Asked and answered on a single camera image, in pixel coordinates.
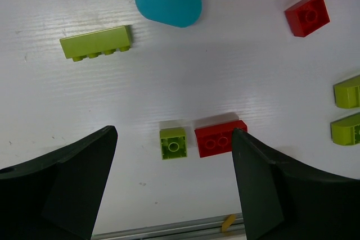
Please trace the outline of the long red lego brick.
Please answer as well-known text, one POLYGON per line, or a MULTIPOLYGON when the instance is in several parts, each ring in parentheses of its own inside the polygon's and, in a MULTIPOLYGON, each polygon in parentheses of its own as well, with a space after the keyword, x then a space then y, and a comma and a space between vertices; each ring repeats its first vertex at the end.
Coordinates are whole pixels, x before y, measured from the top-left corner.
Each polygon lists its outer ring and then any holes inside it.
POLYGON ((247 132, 248 126, 242 120, 236 120, 195 129, 200 158, 231 152, 234 129, 247 132))

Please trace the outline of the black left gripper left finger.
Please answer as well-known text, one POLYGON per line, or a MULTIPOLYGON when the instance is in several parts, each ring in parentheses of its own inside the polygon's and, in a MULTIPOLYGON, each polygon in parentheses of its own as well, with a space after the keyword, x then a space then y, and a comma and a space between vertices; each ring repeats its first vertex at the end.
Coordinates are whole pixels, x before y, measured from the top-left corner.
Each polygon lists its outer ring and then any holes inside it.
POLYGON ((90 239, 117 139, 106 126, 1 169, 1 239, 90 239))

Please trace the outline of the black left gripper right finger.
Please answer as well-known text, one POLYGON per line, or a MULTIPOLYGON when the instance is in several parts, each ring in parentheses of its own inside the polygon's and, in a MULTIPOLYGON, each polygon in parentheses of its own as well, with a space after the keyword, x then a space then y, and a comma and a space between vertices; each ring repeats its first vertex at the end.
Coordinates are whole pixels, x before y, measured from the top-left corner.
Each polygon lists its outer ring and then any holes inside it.
POLYGON ((304 164, 249 133, 232 133, 248 239, 358 239, 359 180, 304 164))

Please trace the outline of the long lime lego brick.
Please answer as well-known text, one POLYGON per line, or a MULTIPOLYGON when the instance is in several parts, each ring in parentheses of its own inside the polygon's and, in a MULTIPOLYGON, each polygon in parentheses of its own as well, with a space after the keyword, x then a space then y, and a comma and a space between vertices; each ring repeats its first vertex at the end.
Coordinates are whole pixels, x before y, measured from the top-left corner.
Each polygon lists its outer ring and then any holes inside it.
POLYGON ((130 26, 118 26, 60 39, 66 59, 74 62, 111 55, 116 51, 125 52, 130 50, 131 43, 130 26))

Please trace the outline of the lime curved lego brick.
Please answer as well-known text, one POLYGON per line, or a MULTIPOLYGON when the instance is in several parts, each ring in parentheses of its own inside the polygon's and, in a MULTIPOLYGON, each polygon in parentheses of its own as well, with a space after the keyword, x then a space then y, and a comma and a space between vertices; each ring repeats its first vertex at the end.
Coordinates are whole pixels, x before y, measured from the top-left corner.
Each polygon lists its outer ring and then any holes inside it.
POLYGON ((335 104, 338 108, 359 108, 360 76, 354 76, 334 85, 335 104))

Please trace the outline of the teal oval lego piece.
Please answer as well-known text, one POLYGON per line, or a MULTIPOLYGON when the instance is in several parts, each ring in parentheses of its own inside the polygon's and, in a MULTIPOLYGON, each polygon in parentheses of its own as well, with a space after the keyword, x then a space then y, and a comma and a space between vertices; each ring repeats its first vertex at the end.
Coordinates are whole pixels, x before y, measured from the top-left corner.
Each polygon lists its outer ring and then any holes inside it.
POLYGON ((162 24, 186 28, 200 18, 202 0, 135 0, 140 14, 162 24))

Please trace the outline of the small red lego brick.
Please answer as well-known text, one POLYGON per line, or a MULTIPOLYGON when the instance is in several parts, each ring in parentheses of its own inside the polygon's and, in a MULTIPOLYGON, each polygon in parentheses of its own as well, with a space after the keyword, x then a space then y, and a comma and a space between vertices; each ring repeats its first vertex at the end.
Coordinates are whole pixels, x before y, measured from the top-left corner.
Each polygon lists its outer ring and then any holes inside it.
POLYGON ((295 37, 306 37, 330 22, 324 0, 301 0, 284 11, 295 37))

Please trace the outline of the small lime lego brick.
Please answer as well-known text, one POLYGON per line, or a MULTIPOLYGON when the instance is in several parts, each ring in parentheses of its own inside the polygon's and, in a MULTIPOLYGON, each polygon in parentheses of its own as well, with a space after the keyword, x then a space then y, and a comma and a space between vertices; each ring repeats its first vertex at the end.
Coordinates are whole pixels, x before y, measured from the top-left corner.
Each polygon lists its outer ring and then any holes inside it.
POLYGON ((162 129, 159 137, 163 160, 187 157, 187 138, 183 127, 162 129))

